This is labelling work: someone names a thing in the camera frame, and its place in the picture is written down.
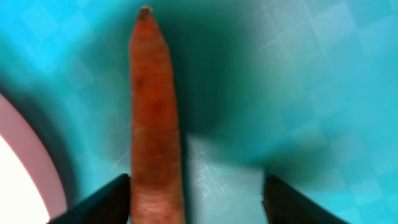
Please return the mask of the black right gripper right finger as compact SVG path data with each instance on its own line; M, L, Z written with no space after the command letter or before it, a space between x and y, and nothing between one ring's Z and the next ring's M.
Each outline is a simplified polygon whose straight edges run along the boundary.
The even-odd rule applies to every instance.
M262 205L269 224L347 224L276 175L264 179Z

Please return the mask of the large white round plate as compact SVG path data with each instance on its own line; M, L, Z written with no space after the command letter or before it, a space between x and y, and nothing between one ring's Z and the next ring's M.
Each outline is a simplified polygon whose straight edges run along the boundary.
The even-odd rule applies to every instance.
M1 223L48 223L66 211L65 192L46 148L1 96Z

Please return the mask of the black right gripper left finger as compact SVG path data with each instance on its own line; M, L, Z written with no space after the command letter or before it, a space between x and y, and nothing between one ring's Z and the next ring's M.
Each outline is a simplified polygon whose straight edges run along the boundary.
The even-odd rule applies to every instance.
M122 174L49 224L126 224L130 212L130 177Z

